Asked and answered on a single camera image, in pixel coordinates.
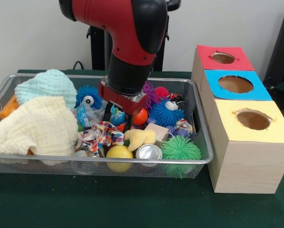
yellow ball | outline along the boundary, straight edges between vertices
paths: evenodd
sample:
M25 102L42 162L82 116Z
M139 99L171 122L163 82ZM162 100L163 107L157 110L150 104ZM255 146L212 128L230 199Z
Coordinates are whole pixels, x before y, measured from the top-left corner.
M106 158L133 158L133 153L128 150L127 146L114 146L108 151ZM126 172L132 164L108 162L107 166L114 172Z

wooden shape sorter box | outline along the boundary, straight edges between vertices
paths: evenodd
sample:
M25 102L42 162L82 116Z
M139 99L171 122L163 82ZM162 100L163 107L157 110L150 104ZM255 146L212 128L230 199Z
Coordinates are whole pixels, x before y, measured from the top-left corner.
M284 117L243 50L197 46L192 80L214 147L214 192L275 193L284 174Z
M208 164L214 192L275 193L284 174L284 117L274 101L215 100Z

white wall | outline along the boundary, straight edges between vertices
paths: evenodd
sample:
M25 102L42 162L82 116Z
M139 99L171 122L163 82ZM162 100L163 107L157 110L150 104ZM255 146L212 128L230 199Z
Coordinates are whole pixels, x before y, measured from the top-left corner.
M284 17L284 0L182 0L170 13L164 70L190 71L197 44L240 46L263 79Z
M242 46L263 78L283 16L284 0L182 0L163 68L191 71L197 44ZM64 18L58 0L0 0L0 82L18 69L90 68L87 29Z

light blue knitted cloth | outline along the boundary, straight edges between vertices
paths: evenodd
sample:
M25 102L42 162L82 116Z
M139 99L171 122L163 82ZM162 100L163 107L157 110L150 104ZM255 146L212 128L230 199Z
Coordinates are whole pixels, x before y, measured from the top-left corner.
M18 85L15 96L19 105L40 96L63 96L66 106L76 105L76 89L70 79L59 70L48 70Z

cream knitted blanket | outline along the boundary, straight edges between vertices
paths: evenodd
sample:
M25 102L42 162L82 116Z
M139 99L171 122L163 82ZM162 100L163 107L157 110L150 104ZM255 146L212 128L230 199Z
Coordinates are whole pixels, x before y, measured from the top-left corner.
M63 97L33 98L0 122L0 153L72 156L77 128Z

